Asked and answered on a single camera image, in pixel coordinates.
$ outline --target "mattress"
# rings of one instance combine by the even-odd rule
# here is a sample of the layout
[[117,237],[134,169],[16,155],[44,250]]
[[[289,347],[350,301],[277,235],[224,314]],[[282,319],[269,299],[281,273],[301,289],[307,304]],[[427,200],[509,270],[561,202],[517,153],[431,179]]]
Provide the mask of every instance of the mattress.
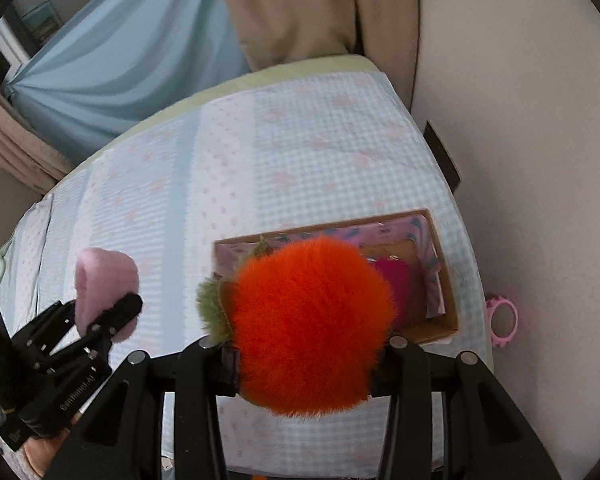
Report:
[[[145,308],[117,366],[200,338],[198,283],[216,239],[428,208],[459,314],[459,333],[427,345],[491,364],[484,295],[468,236],[424,139],[387,78],[343,56],[274,67],[201,92],[149,118],[67,176],[26,213],[0,251],[0,307],[12,333],[75,297],[83,248],[119,250],[139,267]],[[218,399],[230,469],[278,476],[375,476],[387,399],[318,419],[274,416]],[[173,397],[163,454],[172,456]],[[442,458],[440,399],[434,456]]]

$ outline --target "pink ring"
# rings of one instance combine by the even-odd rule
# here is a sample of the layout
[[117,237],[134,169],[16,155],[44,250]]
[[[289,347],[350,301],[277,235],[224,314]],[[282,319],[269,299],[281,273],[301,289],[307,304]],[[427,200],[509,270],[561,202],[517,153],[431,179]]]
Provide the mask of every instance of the pink ring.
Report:
[[[514,319],[513,329],[511,330],[509,335],[507,335],[505,337],[500,337],[500,336],[494,334],[493,329],[491,328],[491,320],[493,319],[493,313],[501,305],[508,306],[511,309],[511,311],[513,312],[513,319]],[[503,347],[504,345],[506,345],[513,339],[513,336],[515,336],[516,332],[518,331],[518,310],[516,309],[516,306],[513,303],[511,303],[504,296],[491,296],[489,299],[487,299],[486,306],[487,306],[487,320],[489,321],[489,330],[491,331],[491,346]]]

